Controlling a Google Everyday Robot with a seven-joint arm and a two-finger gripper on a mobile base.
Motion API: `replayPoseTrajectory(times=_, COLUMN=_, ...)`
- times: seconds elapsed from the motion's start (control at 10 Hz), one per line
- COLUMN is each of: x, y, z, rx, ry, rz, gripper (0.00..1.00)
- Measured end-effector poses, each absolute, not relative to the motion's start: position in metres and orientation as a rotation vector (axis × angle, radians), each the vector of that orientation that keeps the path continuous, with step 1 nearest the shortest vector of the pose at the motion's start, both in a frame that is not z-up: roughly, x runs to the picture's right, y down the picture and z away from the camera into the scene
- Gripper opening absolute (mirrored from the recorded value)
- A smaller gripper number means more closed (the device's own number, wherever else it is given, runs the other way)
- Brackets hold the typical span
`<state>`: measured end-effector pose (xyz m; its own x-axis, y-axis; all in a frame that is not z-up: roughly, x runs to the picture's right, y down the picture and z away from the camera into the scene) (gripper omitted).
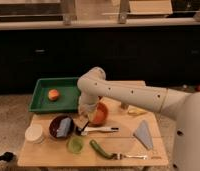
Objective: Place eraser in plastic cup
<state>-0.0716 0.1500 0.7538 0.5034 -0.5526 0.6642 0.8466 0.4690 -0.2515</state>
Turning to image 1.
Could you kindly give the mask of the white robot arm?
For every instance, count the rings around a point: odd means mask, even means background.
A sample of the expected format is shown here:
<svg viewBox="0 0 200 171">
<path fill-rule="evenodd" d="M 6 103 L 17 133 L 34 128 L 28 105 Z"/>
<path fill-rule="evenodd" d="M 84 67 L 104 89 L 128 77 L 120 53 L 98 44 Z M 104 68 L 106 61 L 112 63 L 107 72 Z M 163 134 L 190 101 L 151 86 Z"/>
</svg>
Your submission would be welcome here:
<svg viewBox="0 0 200 171">
<path fill-rule="evenodd" d="M 100 67 L 82 75 L 77 86 L 79 112 L 85 115 L 95 110 L 99 97 L 108 97 L 175 120 L 174 171 L 200 171 L 200 92 L 107 81 Z"/>
</svg>

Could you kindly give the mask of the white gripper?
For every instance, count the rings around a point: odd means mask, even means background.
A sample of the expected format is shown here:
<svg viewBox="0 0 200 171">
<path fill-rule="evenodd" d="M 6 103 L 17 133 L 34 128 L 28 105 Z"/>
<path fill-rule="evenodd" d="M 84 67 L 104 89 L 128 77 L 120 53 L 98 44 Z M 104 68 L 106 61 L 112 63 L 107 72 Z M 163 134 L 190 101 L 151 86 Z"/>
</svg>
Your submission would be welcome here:
<svg viewBox="0 0 200 171">
<path fill-rule="evenodd" d="M 97 96 L 82 94 L 79 97 L 78 102 L 78 112 L 80 115 L 89 115 L 93 114 L 96 109 L 99 102 L 99 98 Z M 89 122 L 85 121 L 83 123 L 76 123 L 75 132 L 77 135 L 80 135 L 84 129 L 88 126 Z"/>
</svg>

